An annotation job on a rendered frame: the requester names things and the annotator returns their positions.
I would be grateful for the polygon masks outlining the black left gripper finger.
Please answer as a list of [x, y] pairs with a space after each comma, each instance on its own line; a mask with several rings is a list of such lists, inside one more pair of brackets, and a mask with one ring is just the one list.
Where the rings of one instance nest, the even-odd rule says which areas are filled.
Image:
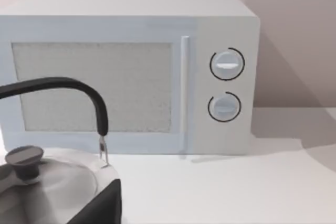
[[121, 224], [122, 186], [118, 178], [76, 178], [64, 186], [60, 224]]

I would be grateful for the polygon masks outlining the small microwave knob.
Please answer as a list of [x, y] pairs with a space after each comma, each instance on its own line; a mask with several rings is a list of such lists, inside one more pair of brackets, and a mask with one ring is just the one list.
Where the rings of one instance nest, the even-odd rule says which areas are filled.
[[235, 120], [239, 116], [241, 108], [242, 102], [239, 97], [228, 91], [211, 97], [207, 105], [209, 116], [221, 123]]

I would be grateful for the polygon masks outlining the microwave door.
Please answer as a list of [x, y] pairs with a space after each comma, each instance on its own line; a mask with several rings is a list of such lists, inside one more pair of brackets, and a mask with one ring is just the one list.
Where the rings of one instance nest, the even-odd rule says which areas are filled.
[[7, 150], [34, 144], [97, 153], [186, 154], [196, 23], [188, 17], [0, 16]]

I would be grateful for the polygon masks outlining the pale microwave oven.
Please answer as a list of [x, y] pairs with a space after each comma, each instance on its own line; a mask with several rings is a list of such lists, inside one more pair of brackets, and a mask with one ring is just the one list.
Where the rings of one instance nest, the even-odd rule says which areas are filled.
[[[191, 150], [187, 154], [241, 155], [249, 149], [260, 20], [240, 0], [23, 0], [0, 9], [0, 16], [153, 16], [195, 20]], [[209, 62], [216, 52], [236, 48], [245, 58], [242, 74], [215, 78]], [[213, 120], [207, 105], [224, 92], [241, 100], [239, 116]]]

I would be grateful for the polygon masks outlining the large microwave knob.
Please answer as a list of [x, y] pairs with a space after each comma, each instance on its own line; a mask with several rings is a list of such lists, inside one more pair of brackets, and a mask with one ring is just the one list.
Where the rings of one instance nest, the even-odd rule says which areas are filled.
[[231, 81], [238, 78], [244, 71], [245, 58], [236, 48], [227, 48], [212, 55], [209, 67], [215, 78]]

